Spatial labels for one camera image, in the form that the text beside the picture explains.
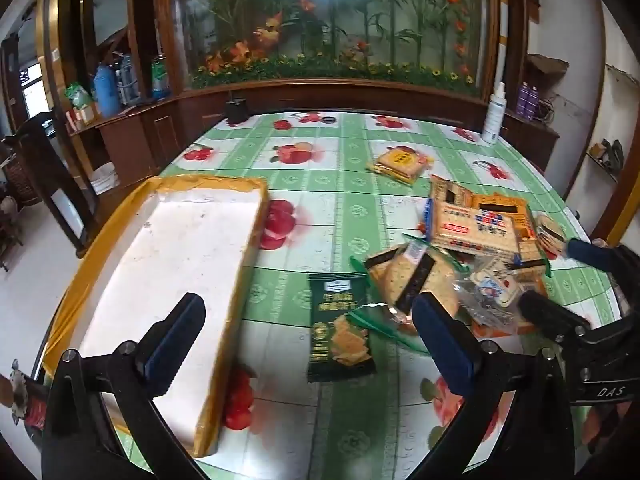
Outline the small round biscuit pack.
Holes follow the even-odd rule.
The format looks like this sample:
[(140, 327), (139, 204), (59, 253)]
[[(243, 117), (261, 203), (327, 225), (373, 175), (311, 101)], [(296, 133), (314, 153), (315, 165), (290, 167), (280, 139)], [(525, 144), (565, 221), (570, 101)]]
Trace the small round biscuit pack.
[(534, 220), (536, 237), (542, 250), (550, 260), (564, 254), (566, 238), (564, 231), (548, 214), (537, 214)]

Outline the round cracker clear pack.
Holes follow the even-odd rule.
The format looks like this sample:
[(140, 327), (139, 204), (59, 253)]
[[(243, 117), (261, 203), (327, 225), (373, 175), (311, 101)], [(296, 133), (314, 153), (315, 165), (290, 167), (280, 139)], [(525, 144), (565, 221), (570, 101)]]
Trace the round cracker clear pack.
[(388, 317), (409, 335), (416, 334), (411, 317), (413, 300), (431, 292), (455, 318), (459, 303), (454, 290), (458, 272), (446, 256), (429, 244), (412, 240), (370, 256), (363, 263), (386, 303)]

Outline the orange yellow snack bag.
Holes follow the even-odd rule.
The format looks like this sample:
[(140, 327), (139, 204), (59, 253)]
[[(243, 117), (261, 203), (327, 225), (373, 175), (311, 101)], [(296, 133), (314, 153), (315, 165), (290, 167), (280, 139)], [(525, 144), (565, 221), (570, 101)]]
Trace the orange yellow snack bag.
[(512, 220), (522, 263), (540, 259), (535, 226), (527, 200), (498, 193), (474, 194), (472, 206), (476, 209), (498, 212)]

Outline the dark green cracker packet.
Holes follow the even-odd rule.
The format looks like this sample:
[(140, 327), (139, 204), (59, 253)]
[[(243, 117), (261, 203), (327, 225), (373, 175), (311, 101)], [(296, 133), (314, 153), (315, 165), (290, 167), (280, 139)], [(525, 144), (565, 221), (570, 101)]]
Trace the dark green cracker packet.
[(368, 330), (347, 316), (366, 305), (367, 288), (359, 273), (309, 275), (308, 382), (339, 382), (375, 372)]

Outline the blue-end long cracker pack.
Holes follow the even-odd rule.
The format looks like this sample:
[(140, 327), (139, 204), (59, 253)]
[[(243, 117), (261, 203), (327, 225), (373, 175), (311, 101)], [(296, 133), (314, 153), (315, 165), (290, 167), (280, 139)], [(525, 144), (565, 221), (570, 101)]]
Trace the blue-end long cracker pack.
[(520, 253), (512, 219), (498, 212), (429, 198), (424, 226), (426, 239), (438, 248), (507, 259)]

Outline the yellow square biscuit pack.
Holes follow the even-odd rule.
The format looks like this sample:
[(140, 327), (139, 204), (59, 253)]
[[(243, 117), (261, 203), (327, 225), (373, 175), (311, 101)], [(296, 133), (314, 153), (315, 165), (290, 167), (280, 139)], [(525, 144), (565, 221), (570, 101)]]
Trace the yellow square biscuit pack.
[(435, 159), (408, 146), (394, 146), (367, 164), (367, 170), (397, 182), (413, 185), (424, 171), (431, 169)]

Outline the orange-edged cracker pack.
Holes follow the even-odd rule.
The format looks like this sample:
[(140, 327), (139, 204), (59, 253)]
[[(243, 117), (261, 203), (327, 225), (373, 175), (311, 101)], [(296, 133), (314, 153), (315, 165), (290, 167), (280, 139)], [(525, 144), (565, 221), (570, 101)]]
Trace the orange-edged cracker pack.
[(450, 180), (431, 175), (431, 195), (432, 200), (454, 204), (462, 207), (471, 207), (473, 203), (473, 193), (464, 186)]

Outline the cartoon clear snack bag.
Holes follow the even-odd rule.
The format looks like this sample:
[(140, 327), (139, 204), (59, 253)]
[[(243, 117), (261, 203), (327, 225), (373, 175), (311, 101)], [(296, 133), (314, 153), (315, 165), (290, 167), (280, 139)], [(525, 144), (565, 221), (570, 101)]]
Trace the cartoon clear snack bag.
[(476, 257), (469, 273), (454, 280), (460, 306), (476, 324), (514, 334), (518, 330), (516, 305), (523, 289), (504, 261)]

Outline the yellow rimmed white tray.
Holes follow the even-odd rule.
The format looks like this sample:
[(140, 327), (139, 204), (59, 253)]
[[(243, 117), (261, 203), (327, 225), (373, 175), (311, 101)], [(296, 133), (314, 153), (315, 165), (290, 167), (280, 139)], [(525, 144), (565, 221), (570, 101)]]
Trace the yellow rimmed white tray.
[(47, 374), (69, 348), (99, 356), (141, 340), (193, 292), (204, 302), (204, 326), (156, 406), (193, 457), (213, 453), (268, 198), (262, 178), (145, 180), (104, 224), (67, 287), (43, 353)]

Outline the purple bottles pair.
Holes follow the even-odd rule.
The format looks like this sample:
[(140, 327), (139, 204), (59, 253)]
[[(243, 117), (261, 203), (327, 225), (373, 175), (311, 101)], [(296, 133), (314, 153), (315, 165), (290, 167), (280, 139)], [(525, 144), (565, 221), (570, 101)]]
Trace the purple bottles pair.
[(527, 82), (523, 82), (518, 89), (515, 113), (531, 122), (535, 117), (538, 103), (538, 89), (535, 86), (530, 86)]

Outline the white spray bottle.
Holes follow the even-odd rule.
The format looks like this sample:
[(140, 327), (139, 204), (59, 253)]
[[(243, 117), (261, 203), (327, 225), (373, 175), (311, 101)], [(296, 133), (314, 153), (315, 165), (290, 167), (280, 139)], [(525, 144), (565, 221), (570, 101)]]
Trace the white spray bottle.
[(488, 144), (495, 144), (500, 136), (504, 113), (506, 112), (506, 87), (500, 81), (491, 93), (485, 116), (482, 139)]

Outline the green fruit pattern tablecloth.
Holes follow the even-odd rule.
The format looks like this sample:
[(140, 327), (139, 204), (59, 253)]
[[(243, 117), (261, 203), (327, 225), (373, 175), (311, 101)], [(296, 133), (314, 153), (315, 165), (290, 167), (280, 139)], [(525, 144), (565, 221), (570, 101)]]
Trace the green fruit pattern tablecloth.
[(218, 122), (125, 200), (55, 318), (43, 367), (140, 340), (193, 292), (201, 333), (155, 404), (215, 479), (405, 479), (464, 403), (407, 325), (420, 292), (513, 353), (539, 288), (592, 327), (608, 276), (547, 242), (585, 230), (506, 142), (383, 114)]

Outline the dark wooden chair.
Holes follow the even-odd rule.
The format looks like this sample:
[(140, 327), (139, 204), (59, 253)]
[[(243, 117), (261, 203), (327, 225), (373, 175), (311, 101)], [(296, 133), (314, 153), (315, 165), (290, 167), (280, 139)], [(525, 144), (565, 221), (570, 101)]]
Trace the dark wooden chair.
[[(16, 133), (1, 142), (17, 156), (40, 200), (76, 249), (76, 257), (84, 258), (99, 231), (99, 196), (56, 110), (27, 119)], [(55, 203), (56, 192), (61, 192), (78, 213), (78, 234)]]

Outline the black small cup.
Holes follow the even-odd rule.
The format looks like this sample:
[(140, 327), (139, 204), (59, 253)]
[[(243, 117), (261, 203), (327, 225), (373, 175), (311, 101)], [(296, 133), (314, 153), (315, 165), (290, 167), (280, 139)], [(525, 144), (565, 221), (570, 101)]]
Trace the black small cup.
[(245, 98), (231, 98), (224, 103), (224, 116), (229, 125), (237, 126), (247, 122), (252, 117), (252, 113)]

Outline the blue thermos flask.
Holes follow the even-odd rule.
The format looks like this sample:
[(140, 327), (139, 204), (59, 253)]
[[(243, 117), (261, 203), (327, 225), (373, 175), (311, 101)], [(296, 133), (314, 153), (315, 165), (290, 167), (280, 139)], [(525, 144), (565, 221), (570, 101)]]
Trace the blue thermos flask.
[(100, 64), (93, 78), (100, 113), (104, 118), (116, 116), (122, 110), (116, 77), (110, 66)]

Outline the glass flower display panel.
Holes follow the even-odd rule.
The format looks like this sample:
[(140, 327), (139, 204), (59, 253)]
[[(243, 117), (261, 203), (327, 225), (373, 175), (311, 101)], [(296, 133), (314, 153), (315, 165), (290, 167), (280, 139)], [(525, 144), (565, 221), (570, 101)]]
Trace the glass flower display panel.
[(496, 0), (160, 0), (170, 80), (385, 80), (487, 96)]

